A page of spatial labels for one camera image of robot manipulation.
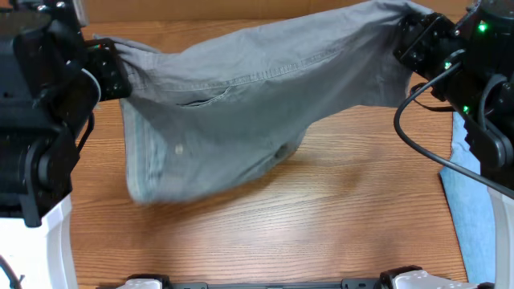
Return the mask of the grey cargo shorts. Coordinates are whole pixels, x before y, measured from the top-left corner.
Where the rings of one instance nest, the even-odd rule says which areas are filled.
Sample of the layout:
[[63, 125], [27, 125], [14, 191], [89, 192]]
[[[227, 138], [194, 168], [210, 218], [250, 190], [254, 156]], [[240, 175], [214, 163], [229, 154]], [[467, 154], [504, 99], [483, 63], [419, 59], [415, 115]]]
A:
[[394, 57], [411, 1], [367, 1], [242, 29], [173, 54], [115, 39], [132, 94], [120, 101], [126, 183], [139, 203], [191, 201], [262, 177], [314, 122], [397, 107]]

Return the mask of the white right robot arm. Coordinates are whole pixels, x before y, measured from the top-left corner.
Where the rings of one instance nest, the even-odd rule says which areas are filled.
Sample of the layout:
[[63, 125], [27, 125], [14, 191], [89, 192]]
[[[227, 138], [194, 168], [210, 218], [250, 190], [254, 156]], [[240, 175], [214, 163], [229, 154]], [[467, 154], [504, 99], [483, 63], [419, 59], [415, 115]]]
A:
[[[448, 169], [487, 186], [496, 222], [496, 280], [513, 286], [513, 3], [476, 1], [458, 22], [440, 13], [412, 13], [399, 23], [397, 60], [425, 83], [410, 93], [394, 115], [394, 129], [412, 149]], [[467, 130], [465, 141], [480, 163], [479, 173], [446, 160], [411, 140], [400, 119], [427, 88]]]

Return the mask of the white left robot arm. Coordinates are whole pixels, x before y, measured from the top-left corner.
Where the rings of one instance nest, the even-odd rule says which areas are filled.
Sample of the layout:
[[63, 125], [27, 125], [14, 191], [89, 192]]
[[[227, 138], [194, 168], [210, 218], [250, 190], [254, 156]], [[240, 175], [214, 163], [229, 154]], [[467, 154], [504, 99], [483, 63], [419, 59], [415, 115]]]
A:
[[1, 285], [75, 288], [71, 174], [98, 103], [130, 96], [111, 39], [87, 40], [85, 5], [1, 10]]

